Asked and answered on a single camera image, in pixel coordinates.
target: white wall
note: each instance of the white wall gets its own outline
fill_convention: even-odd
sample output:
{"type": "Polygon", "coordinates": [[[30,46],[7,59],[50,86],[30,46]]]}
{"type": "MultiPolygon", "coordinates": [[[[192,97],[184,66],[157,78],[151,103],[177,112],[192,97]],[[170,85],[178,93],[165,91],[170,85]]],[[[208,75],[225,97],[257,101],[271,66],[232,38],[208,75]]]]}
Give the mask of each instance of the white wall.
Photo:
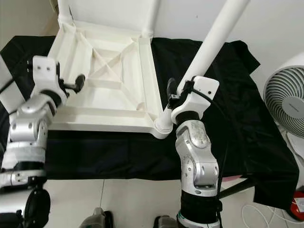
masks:
{"type": "MultiPolygon", "coordinates": [[[[161,0],[155,37],[204,40],[225,0],[161,0]]],[[[242,40],[261,63],[260,92],[287,59],[304,51],[303,0],[251,0],[228,41],[242,40]]]]}
{"type": "Polygon", "coordinates": [[[15,35],[39,36],[52,16],[49,0],[0,0],[0,49],[15,35]]]}

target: red object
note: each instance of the red object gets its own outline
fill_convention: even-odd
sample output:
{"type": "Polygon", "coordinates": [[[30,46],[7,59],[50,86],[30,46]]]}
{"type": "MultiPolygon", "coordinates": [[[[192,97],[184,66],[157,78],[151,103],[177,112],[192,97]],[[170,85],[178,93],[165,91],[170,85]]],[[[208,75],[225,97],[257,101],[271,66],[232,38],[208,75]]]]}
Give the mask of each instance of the red object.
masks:
{"type": "Polygon", "coordinates": [[[298,205],[295,202],[295,198],[304,198],[304,192],[296,191],[293,198],[293,203],[290,206],[290,212],[292,217],[298,221],[304,221],[304,212],[300,212],[298,205]]]}

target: white fan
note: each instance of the white fan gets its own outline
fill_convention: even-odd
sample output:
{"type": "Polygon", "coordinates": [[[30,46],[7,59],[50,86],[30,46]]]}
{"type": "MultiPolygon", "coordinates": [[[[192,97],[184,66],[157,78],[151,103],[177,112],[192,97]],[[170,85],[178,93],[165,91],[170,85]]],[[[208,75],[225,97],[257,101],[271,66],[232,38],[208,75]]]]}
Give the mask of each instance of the white fan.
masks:
{"type": "Polygon", "coordinates": [[[273,118],[288,131],[289,148],[296,153],[299,184],[304,185],[304,53],[284,63],[265,84],[264,101],[273,118]]]}

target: black cloth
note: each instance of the black cloth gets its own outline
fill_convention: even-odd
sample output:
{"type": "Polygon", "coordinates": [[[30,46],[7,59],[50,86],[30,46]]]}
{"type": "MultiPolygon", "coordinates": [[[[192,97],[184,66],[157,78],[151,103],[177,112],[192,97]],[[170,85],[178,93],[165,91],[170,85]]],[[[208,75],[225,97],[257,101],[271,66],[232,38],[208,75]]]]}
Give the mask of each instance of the black cloth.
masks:
{"type": "MultiPolygon", "coordinates": [[[[46,55],[53,40],[54,37],[14,37],[1,55],[14,77],[25,77],[24,62],[33,55],[46,55]]],[[[163,106],[167,102],[168,79],[174,77],[179,82],[200,45],[199,41],[185,39],[153,39],[151,47],[163,106]]],[[[229,141],[224,176],[251,177],[256,182],[255,202],[286,209],[299,171],[249,76],[258,65],[244,42],[223,46],[206,76],[220,82],[214,101],[227,121],[211,105],[203,122],[219,164],[229,141]]],[[[27,89],[33,86],[27,81],[28,77],[17,82],[26,97],[30,94],[27,89]]],[[[2,106],[0,113],[5,113],[2,106]]],[[[1,141],[5,142],[7,120],[0,130],[1,141]]],[[[163,140],[144,133],[50,131],[47,174],[49,179],[179,179],[181,167],[175,139],[175,129],[163,140]]]]}

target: fan grille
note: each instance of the fan grille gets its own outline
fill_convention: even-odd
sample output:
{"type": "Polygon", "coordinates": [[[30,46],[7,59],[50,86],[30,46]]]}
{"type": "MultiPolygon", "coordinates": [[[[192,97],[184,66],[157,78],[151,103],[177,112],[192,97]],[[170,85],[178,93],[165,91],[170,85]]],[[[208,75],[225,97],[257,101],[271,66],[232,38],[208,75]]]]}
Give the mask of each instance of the fan grille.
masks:
{"type": "Polygon", "coordinates": [[[277,72],[269,79],[264,95],[274,119],[290,133],[304,138],[304,118],[293,118],[282,107],[287,97],[304,98],[304,69],[291,67],[277,72]]]}

